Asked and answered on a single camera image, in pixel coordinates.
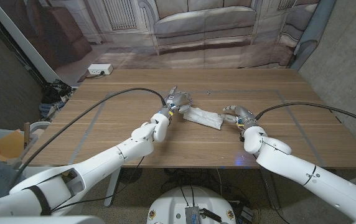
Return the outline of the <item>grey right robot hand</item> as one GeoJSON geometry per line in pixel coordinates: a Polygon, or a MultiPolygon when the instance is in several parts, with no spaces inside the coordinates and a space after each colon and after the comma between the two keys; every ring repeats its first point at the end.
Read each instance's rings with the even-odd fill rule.
{"type": "Polygon", "coordinates": [[[248,109],[240,105],[229,105],[223,109],[224,112],[234,112],[234,115],[231,114],[221,114],[220,117],[224,121],[230,123],[235,123],[240,130],[246,130],[252,126],[257,126],[255,115],[248,109]]]}

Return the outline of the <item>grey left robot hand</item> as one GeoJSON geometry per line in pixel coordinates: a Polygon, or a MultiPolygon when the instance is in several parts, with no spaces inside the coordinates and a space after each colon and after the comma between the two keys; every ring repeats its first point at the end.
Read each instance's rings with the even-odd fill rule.
{"type": "Polygon", "coordinates": [[[171,119],[174,113],[184,114],[190,108],[192,98],[189,92],[178,91],[174,86],[164,99],[166,105],[162,106],[159,113],[171,119]]]}

